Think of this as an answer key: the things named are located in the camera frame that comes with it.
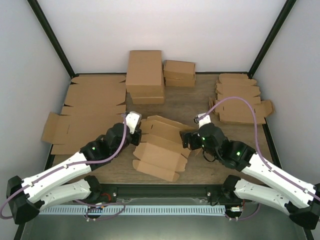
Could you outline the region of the small cardboard box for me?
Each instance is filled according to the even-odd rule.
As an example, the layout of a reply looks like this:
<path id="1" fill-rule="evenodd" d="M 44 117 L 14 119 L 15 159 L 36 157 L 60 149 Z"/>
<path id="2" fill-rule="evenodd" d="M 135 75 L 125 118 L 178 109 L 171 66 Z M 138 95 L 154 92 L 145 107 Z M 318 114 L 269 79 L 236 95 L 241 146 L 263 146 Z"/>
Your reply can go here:
<path id="1" fill-rule="evenodd" d="M 166 60 L 163 75 L 169 79 L 192 80 L 195 77 L 195 68 L 194 62 Z"/>
<path id="2" fill-rule="evenodd" d="M 169 87 L 194 87 L 196 84 L 196 76 L 192 78 L 169 78 L 165 77 L 165 85 Z"/>
<path id="3" fill-rule="evenodd" d="M 177 181 L 191 153 L 189 148 L 183 147 L 180 132 L 196 129 L 159 115 L 142 119 L 140 129 L 142 136 L 133 152 L 133 168 L 165 181 Z"/>

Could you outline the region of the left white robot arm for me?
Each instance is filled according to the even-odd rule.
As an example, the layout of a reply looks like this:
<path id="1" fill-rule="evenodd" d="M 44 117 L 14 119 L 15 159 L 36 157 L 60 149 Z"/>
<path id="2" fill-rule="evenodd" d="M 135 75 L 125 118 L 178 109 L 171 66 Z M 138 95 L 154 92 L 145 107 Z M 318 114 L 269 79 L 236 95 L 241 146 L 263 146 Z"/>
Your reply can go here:
<path id="1" fill-rule="evenodd" d="M 140 125 L 130 120 L 116 123 L 106 134 L 87 143 L 62 163 L 31 177 L 10 178 L 6 198 L 14 223 L 29 222 L 40 211 L 64 202 L 97 202 L 102 189 L 96 177 L 87 176 L 73 184 L 68 182 L 109 164 L 128 145 L 138 146 L 142 136 Z"/>

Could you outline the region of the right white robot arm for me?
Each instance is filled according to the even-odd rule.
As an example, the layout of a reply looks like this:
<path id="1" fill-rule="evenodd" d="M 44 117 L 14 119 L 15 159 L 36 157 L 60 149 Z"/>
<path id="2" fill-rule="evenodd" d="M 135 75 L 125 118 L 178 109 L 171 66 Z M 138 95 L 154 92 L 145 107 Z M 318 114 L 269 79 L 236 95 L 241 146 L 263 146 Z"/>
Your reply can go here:
<path id="1" fill-rule="evenodd" d="M 250 183 L 230 175 L 222 188 L 223 198 L 229 202 L 239 199 L 255 201 L 286 215 L 297 225 L 314 230 L 320 221 L 320 186 L 302 181 L 261 157 L 249 145 L 228 140 L 213 123 L 198 130 L 181 131 L 182 146 L 202 149 L 228 169 L 254 177 L 265 186 Z"/>

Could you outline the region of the large folded cardboard box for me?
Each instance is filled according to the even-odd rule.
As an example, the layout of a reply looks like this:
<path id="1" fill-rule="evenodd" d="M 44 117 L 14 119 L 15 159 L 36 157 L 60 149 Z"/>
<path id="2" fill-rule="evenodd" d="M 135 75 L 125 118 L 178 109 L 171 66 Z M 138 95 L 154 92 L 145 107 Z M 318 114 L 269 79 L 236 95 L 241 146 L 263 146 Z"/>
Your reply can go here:
<path id="1" fill-rule="evenodd" d="M 131 50 L 126 72 L 126 90 L 133 98 L 163 97 L 165 84 L 160 50 Z"/>

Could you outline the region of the small folded cardboard box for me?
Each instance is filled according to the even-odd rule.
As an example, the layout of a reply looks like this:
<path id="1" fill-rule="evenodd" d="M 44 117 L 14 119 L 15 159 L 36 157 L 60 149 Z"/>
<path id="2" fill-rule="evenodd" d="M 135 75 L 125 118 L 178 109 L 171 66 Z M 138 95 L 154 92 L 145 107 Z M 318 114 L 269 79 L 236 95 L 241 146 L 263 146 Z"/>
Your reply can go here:
<path id="1" fill-rule="evenodd" d="M 163 75 L 169 79 L 192 80 L 195 77 L 195 68 L 194 62 L 166 60 Z"/>

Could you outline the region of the stack of flat cardboard blanks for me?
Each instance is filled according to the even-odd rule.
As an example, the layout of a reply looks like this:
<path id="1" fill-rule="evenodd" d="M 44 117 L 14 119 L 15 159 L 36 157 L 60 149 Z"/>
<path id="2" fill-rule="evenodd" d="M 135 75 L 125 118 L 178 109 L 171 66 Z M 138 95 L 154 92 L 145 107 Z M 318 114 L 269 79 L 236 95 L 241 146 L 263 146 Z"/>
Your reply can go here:
<path id="1" fill-rule="evenodd" d="M 274 113 L 271 100 L 262 100 L 257 81 L 246 74 L 222 73 L 218 76 L 215 93 L 209 98 L 209 107 L 221 102 L 213 113 L 225 123 L 252 124 L 252 113 L 257 124 L 265 124 L 265 118 Z"/>

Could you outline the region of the large flat cardboard sheet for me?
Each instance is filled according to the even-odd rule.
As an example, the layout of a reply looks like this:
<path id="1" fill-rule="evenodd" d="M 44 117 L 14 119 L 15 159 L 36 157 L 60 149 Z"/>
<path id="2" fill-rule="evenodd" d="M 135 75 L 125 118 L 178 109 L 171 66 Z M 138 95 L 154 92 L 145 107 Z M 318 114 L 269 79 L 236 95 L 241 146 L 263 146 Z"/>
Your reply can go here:
<path id="1" fill-rule="evenodd" d="M 42 141 L 53 155 L 73 155 L 104 135 L 126 112 L 126 76 L 79 75 L 71 80 L 60 113 L 50 112 Z"/>

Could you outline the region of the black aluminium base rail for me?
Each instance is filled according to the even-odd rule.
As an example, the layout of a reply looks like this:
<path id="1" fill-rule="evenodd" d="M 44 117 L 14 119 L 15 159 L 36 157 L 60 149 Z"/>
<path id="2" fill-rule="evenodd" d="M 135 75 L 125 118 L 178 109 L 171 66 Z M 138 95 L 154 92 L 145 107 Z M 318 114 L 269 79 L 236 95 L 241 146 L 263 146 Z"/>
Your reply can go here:
<path id="1" fill-rule="evenodd" d="M 114 203 L 136 198 L 197 198 L 210 204 L 241 203 L 228 183 L 223 184 L 102 184 L 97 202 Z"/>

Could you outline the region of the left black frame post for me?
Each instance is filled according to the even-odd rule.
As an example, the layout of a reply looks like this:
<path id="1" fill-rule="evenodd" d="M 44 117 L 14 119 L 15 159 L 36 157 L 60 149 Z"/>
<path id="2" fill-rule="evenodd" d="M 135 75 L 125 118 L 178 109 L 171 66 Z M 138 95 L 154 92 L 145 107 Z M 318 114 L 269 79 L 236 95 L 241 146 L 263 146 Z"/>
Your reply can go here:
<path id="1" fill-rule="evenodd" d="M 58 38 L 56 37 L 45 13 L 43 12 L 39 2 L 37 0 L 27 0 L 29 6 L 31 7 L 34 15 L 36 16 L 38 22 L 40 23 L 43 31 L 45 32 L 47 38 L 49 39 L 52 47 L 54 48 L 56 54 L 58 55 L 62 65 L 67 71 L 71 79 L 76 76 L 75 71 L 73 70 Z"/>

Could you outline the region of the black frame post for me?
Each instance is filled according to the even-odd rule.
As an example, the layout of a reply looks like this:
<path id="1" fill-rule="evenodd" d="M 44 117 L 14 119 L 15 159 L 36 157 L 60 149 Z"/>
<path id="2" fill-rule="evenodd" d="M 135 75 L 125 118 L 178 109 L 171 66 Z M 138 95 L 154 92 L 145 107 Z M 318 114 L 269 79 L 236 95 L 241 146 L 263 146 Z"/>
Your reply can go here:
<path id="1" fill-rule="evenodd" d="M 261 65 L 263 59 L 265 58 L 268 50 L 270 49 L 272 43 L 274 42 L 276 36 L 281 30 L 283 24 L 285 23 L 287 17 L 289 16 L 291 10 L 293 9 L 297 0 L 286 0 L 282 9 L 280 10 L 275 22 L 273 23 L 265 41 L 263 42 L 253 64 L 251 65 L 247 75 L 249 78 L 253 78 L 257 72 L 259 66 Z"/>
<path id="2" fill-rule="evenodd" d="M 73 70 L 58 38 L 56 37 L 45 13 L 43 12 L 39 2 L 37 0 L 27 0 L 29 6 L 31 7 L 34 15 L 36 16 L 38 22 L 40 23 L 43 31 L 45 32 L 47 38 L 49 39 L 52 47 L 54 48 L 56 54 L 58 55 L 62 65 L 67 71 L 71 79 L 76 76 L 75 71 Z"/>

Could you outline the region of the right black frame post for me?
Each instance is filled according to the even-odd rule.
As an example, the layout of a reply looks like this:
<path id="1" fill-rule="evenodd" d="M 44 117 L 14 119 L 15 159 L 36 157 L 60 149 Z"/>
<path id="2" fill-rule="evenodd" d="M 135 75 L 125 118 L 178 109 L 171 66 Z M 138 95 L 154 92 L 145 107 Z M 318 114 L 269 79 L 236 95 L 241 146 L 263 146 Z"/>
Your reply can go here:
<path id="1" fill-rule="evenodd" d="M 259 66 L 261 65 L 263 59 L 265 58 L 268 50 L 270 49 L 272 43 L 274 42 L 276 36 L 281 30 L 283 24 L 285 23 L 287 17 L 289 16 L 291 10 L 293 9 L 297 0 L 286 0 L 282 9 L 280 10 L 275 22 L 273 23 L 265 41 L 263 42 L 253 64 L 251 65 L 247 75 L 249 78 L 253 78 L 257 72 Z"/>

